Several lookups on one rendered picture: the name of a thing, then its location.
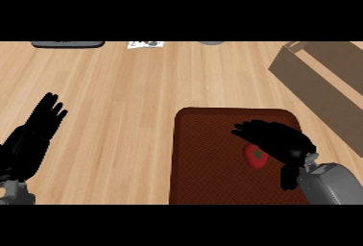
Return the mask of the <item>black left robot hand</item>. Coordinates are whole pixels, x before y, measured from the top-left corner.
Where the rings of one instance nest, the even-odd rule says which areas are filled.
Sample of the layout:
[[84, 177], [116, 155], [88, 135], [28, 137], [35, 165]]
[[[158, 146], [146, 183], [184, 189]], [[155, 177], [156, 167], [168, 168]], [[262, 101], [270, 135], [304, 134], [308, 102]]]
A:
[[35, 175], [66, 113], [57, 95], [48, 92], [0, 144], [0, 182], [26, 181]]

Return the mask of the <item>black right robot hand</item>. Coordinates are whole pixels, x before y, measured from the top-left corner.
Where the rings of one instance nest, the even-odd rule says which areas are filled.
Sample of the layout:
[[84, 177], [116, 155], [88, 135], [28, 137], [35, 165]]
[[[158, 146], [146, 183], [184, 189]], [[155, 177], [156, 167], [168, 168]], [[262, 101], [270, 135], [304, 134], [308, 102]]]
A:
[[293, 190], [298, 186], [299, 170], [305, 158], [315, 153], [315, 146], [301, 131], [277, 122], [262, 120], [236, 123], [231, 133], [256, 145], [283, 163], [280, 167], [280, 188]]

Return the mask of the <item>red tomato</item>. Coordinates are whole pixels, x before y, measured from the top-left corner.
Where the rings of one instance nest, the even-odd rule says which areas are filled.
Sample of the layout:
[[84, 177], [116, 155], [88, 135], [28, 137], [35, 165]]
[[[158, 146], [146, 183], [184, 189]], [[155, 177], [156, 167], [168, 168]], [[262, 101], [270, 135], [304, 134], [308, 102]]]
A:
[[248, 143], [243, 146], [242, 154], [250, 168], [261, 169], [265, 166], [270, 155], [255, 144]]

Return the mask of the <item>dark brown woven tray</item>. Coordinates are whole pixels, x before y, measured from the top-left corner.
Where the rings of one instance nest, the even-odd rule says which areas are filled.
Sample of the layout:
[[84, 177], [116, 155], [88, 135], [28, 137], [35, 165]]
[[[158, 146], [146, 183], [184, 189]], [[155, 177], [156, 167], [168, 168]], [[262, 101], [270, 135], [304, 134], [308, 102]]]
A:
[[168, 202], [172, 205], [304, 205], [302, 191], [280, 188], [283, 163], [262, 168], [245, 162], [246, 141], [231, 134], [253, 119], [299, 129], [295, 115], [280, 109], [184, 108], [175, 113]]

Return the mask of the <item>brown cardboard box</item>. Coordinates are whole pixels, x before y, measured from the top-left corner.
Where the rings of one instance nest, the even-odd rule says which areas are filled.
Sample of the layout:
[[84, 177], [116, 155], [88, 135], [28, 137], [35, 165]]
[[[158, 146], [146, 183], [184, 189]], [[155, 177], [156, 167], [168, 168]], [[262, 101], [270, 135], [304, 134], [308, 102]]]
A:
[[363, 157], [363, 110], [298, 57], [307, 52], [363, 96], [363, 50], [349, 41], [290, 41], [274, 57], [270, 72]]

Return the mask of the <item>dark grey flat appliance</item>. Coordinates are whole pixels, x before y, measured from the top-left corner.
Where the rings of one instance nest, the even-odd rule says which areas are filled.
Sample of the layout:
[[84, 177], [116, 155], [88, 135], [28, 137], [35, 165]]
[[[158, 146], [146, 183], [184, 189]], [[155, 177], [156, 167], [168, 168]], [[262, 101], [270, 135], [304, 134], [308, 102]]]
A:
[[104, 41], [31, 41], [31, 45], [37, 48], [97, 48]]

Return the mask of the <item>white patterned object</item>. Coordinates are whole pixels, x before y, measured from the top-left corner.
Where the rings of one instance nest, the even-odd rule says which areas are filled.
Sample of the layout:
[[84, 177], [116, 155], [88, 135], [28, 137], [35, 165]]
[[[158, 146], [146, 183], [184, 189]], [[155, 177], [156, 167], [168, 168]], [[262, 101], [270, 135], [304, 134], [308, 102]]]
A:
[[163, 41], [129, 41], [127, 44], [127, 49], [137, 48], [162, 48]]

